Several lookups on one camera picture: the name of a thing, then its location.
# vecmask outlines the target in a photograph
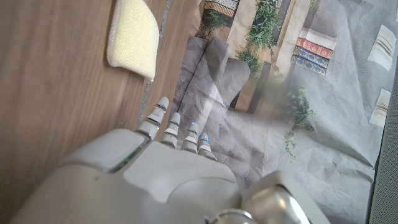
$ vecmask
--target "green plant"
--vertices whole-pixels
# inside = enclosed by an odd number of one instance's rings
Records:
[[[290,146],[295,148],[295,143],[293,142],[294,133],[300,130],[314,131],[311,125],[305,123],[307,117],[315,115],[315,112],[310,110],[310,105],[304,93],[305,88],[293,88],[285,94],[284,100],[282,100],[281,114],[292,125],[290,131],[285,135],[285,150],[293,158]]]
[[[261,71],[263,63],[259,61],[259,55],[254,53],[252,50],[247,48],[236,51],[238,59],[246,62],[250,68],[249,80],[252,82],[256,81],[256,74]]]
[[[311,0],[310,1],[310,10],[315,12],[318,9],[319,0]]]
[[[214,30],[222,29],[226,26],[227,16],[214,10],[207,9],[203,11],[203,16],[201,17],[199,31],[197,37],[206,39]]]
[[[275,46],[274,33],[282,27],[282,20],[279,18],[280,0],[260,0],[257,2],[257,12],[254,16],[253,25],[246,35],[247,48],[254,46],[257,50],[271,49]]]

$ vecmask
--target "robot finger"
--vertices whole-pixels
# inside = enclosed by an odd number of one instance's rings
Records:
[[[184,139],[181,150],[198,153],[198,125],[192,122],[188,128],[188,136]]]
[[[209,145],[209,138],[206,133],[201,133],[199,135],[198,141],[198,154],[204,156],[206,158],[212,159],[217,161],[216,157],[213,153],[211,153],[210,145]]]
[[[164,131],[162,137],[160,138],[160,142],[165,144],[166,146],[171,147],[172,149],[176,149],[179,124],[180,124],[180,115],[178,113],[174,113],[169,123],[167,124],[166,130]]]
[[[144,122],[142,122],[136,131],[147,136],[151,141],[153,141],[155,139],[157,130],[159,130],[159,126],[162,123],[168,106],[169,99],[163,96],[155,105],[152,113],[148,115],[148,117],[144,120]]]

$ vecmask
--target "red book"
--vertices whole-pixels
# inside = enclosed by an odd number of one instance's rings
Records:
[[[314,44],[313,42],[303,38],[297,39],[297,46],[327,59],[331,59],[331,55],[333,54],[332,50],[319,46],[318,44]]]

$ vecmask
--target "stack of books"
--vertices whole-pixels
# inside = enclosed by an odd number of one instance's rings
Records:
[[[290,62],[325,75],[335,47],[335,38],[303,28],[300,31]]]

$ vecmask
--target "blue book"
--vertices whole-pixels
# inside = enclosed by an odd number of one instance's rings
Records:
[[[293,55],[305,58],[323,68],[328,68],[329,60],[327,58],[316,55],[310,51],[305,50],[302,47],[296,46],[296,48],[293,51]]]
[[[325,75],[326,74],[326,69],[305,59],[302,57],[299,57],[297,55],[293,55],[292,59],[290,60],[291,63],[295,63],[296,65],[299,65],[303,68],[306,68],[308,70],[311,70],[313,72],[317,72],[321,75]]]

